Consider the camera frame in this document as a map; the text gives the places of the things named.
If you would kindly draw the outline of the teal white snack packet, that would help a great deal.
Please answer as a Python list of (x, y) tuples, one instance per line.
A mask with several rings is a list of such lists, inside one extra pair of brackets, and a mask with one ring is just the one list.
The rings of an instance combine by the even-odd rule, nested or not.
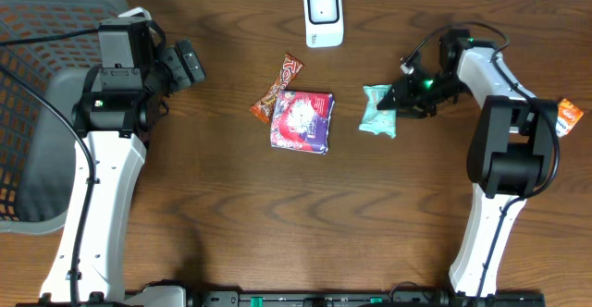
[(377, 109), (377, 105), (389, 89), (389, 85), (364, 86), (367, 103), (359, 130), (371, 132), (374, 135), (385, 134), (391, 139), (396, 137), (396, 111)]

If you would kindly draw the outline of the red Top chocolate bar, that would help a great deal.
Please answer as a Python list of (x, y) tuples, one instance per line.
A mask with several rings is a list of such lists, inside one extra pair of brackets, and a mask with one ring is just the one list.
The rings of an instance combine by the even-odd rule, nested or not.
[(267, 93), (250, 107), (251, 113), (261, 121), (268, 123), (274, 111), (279, 93), (288, 87), (303, 67), (304, 63), (302, 61), (290, 53), (286, 53), (277, 79)]

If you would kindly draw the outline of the red blue noodle packet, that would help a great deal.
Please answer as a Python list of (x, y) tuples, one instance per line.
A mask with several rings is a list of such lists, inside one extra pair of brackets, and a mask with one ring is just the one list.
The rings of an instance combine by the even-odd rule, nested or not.
[(331, 93), (282, 91), (271, 119), (271, 146), (325, 154), (334, 103)]

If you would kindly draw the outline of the small orange carton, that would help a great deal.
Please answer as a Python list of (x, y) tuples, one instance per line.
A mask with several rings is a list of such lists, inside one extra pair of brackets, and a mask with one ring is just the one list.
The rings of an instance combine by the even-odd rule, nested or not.
[(568, 135), (583, 115), (584, 111), (568, 99), (561, 99), (558, 103), (557, 136), (562, 138)]

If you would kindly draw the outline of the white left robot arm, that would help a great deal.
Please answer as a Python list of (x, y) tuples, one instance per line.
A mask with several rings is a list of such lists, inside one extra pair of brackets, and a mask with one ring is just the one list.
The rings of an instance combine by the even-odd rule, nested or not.
[(101, 21), (101, 63), (72, 107), (76, 171), (42, 306), (121, 306), (130, 203), (166, 99), (204, 80), (191, 42), (167, 44), (146, 12)]

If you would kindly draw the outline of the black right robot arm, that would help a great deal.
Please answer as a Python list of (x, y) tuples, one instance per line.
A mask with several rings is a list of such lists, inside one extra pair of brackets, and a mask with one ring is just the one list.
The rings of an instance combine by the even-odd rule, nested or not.
[(440, 70), (422, 66), (420, 45), (401, 61), (402, 77), (377, 104), (399, 117), (433, 117), (438, 105), (470, 94), (480, 116), (466, 171), (472, 208), (462, 246), (449, 271), (455, 300), (487, 305), (497, 293), (497, 273), (514, 221), (526, 201), (545, 191), (561, 160), (556, 134), (558, 106), (540, 99), (516, 79), (503, 60), (510, 44), (476, 39), (472, 22), (450, 24), (438, 37)]

